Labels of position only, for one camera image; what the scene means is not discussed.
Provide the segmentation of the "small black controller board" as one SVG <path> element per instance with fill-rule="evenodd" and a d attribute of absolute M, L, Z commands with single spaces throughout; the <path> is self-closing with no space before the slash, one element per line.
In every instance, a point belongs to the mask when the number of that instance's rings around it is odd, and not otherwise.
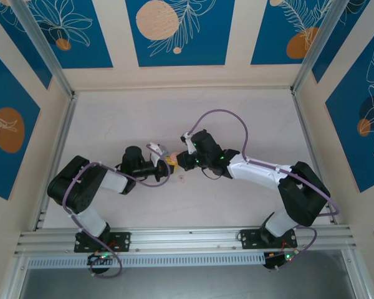
<path fill-rule="evenodd" d="M 97 254 L 92 253 L 87 257 L 88 266 L 101 266 L 101 265 L 110 265 L 112 263 L 112 256 L 109 254 Z"/>
<path fill-rule="evenodd" d="M 264 267 L 269 270 L 280 270 L 283 266 L 287 265 L 299 254 L 299 250 L 287 252 L 266 252 L 264 254 Z"/>

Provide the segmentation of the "aluminium base rail beam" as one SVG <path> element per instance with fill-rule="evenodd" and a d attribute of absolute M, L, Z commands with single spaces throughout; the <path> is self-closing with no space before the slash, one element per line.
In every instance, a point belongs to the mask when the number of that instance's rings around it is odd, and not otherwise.
<path fill-rule="evenodd" d="M 347 250 L 357 247 L 348 225 L 316 225 L 315 242 L 310 250 Z M 130 254 L 203 254 L 242 251 L 241 227 L 184 229 L 114 228 L 118 235 L 131 233 L 128 240 L 114 243 Z M 21 232 L 16 257 L 60 256 L 74 253 L 77 229 L 38 229 Z"/>

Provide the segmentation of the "aluminium side rail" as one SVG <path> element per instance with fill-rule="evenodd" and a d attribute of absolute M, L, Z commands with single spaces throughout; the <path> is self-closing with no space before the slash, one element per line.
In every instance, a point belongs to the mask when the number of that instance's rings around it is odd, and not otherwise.
<path fill-rule="evenodd" d="M 49 165 L 47 179 L 39 198 L 39 204 L 37 206 L 37 210 L 35 211 L 33 222 L 30 226 L 32 231 L 35 231 L 39 228 L 40 216 L 44 213 L 44 211 L 47 209 L 47 206 L 49 205 L 50 197 L 47 195 L 47 188 L 51 180 L 54 179 L 55 175 L 57 174 L 57 170 L 59 168 L 60 160 L 64 152 L 67 137 L 74 117 L 79 94 L 79 92 L 73 92 L 72 97 L 67 104 L 65 115 L 60 126 L 59 135 L 55 143 L 54 155 Z"/>
<path fill-rule="evenodd" d="M 310 137 L 310 134 L 309 134 L 309 129 L 308 129 L 308 126 L 306 124 L 304 114 L 302 113 L 302 109 L 300 107 L 299 99 L 297 98 L 297 95 L 293 90 L 291 90 L 291 94 L 292 94 L 292 99 L 294 101 L 297 116 L 298 116 L 299 121 L 300 121 L 302 132 L 304 134 L 305 142 L 307 144 L 310 160 L 311 160 L 312 165 L 314 167 L 314 172 L 320 178 L 320 180 L 323 181 L 322 173 L 321 173 L 321 170 L 319 168 L 319 164 L 318 164 L 317 158 L 315 156 L 313 143 L 312 143 L 312 140 L 311 140 L 311 137 Z"/>

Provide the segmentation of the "blue floral wall panel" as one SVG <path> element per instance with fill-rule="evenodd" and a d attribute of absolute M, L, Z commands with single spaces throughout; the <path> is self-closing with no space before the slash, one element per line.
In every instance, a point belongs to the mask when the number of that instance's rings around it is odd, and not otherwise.
<path fill-rule="evenodd" d="M 11 196 L 40 107 L 0 59 L 0 198 Z"/>
<path fill-rule="evenodd" d="M 52 73 L 27 35 L 8 0 L 0 0 L 0 24 L 47 90 L 52 80 Z"/>
<path fill-rule="evenodd" d="M 139 67 L 222 66 L 235 0 L 125 0 Z"/>
<path fill-rule="evenodd" d="M 312 67 L 315 83 L 341 79 L 374 36 L 374 0 L 349 0 Z"/>
<path fill-rule="evenodd" d="M 24 0 L 63 69 L 112 68 L 92 0 Z"/>
<path fill-rule="evenodd" d="M 268 0 L 251 65 L 299 64 L 333 0 Z"/>
<path fill-rule="evenodd" d="M 363 192 L 374 186 L 374 36 L 325 104 Z"/>

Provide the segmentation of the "aluminium frame post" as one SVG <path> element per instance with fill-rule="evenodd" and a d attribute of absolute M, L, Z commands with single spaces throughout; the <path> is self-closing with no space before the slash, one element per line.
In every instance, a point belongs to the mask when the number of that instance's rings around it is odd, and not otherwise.
<path fill-rule="evenodd" d="M 25 282 L 29 257 L 13 257 L 4 278 L 0 299 L 20 299 Z"/>
<path fill-rule="evenodd" d="M 41 31 L 38 23 L 34 19 L 31 11 L 27 7 L 27 4 L 23 0 L 8 0 L 8 2 L 26 34 L 34 44 L 35 49 L 38 51 L 44 63 L 59 84 L 59 87 L 62 89 L 66 97 L 72 101 L 75 91 L 71 87 L 57 57 Z"/>
<path fill-rule="evenodd" d="M 324 49 L 331 33 L 337 25 L 340 16 L 343 14 L 349 0 L 333 0 L 330 10 L 325 15 L 324 21 L 322 22 L 315 39 L 310 46 L 307 55 L 303 59 L 300 69 L 295 77 L 291 86 L 291 92 L 293 96 L 296 96 L 300 88 L 303 86 L 306 77 L 311 72 L 312 67 L 316 63 L 319 55 Z"/>
<path fill-rule="evenodd" d="M 371 289 L 368 288 L 368 282 L 363 267 L 360 266 L 356 255 L 356 250 L 343 249 L 341 253 L 355 294 L 355 299 L 373 299 Z"/>

